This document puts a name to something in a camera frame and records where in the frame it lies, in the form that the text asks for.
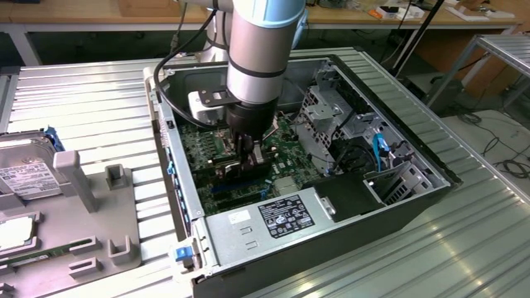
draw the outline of power supply label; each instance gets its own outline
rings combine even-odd
[[[58,188],[57,180],[45,163],[0,169],[0,180],[18,196]]]
[[[272,238],[280,238],[315,225],[299,195],[260,205],[257,209]]]

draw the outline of green circuit board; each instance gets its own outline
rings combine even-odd
[[[206,215],[253,204],[279,196],[273,187],[276,179],[291,176],[297,187],[320,177],[319,171],[307,158],[307,153],[293,137],[288,120],[277,118],[277,130],[263,142],[263,148],[276,147],[272,169],[261,178],[230,186],[213,185],[212,160],[234,157],[228,129],[200,132],[193,125],[180,127],[181,144],[193,175],[194,187]]]

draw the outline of workbench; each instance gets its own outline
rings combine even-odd
[[[528,196],[365,53],[333,48],[291,54],[300,55],[340,57],[463,184],[403,230],[249,297],[309,293],[319,297],[526,297]],[[0,94],[8,94],[4,118],[9,117],[9,132],[49,124],[66,150],[80,151],[85,174],[114,163],[133,171],[142,265],[56,297],[190,295],[188,283],[170,280],[174,270],[166,257],[176,235],[142,83],[142,68],[156,62],[24,67],[18,75],[0,78]],[[173,63],[194,60],[185,57]]]
[[[9,34],[26,66],[41,65],[28,32],[98,32],[98,31],[173,31],[178,17],[122,17],[116,0],[45,0],[40,4],[10,4],[9,24],[1,24],[0,32]],[[377,20],[363,11],[308,7],[308,29],[396,29],[400,20]],[[413,38],[428,12],[421,19],[404,21],[401,29],[413,29]],[[188,5],[182,30],[197,30],[208,11]],[[465,22],[440,8],[429,29],[500,29],[510,34],[519,19],[489,19],[487,22]]]

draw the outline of hard drive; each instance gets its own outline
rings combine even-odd
[[[32,200],[61,193],[66,182],[53,169],[62,145],[52,128],[0,135],[0,193]]]

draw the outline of wooden table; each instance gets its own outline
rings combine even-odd
[[[400,23],[399,20],[377,20],[363,11],[319,6],[309,7],[308,11],[309,29],[395,29]],[[206,16],[205,9],[189,5],[181,29],[197,30]],[[117,0],[42,0],[40,4],[12,4],[9,19],[12,23],[4,31],[12,37],[26,66],[41,64],[28,32],[174,30],[180,21],[178,17],[122,17]],[[413,29],[415,35],[421,22],[423,19],[408,20],[400,28]],[[440,9],[428,28],[501,29],[508,33],[519,22],[518,19],[465,22]]]

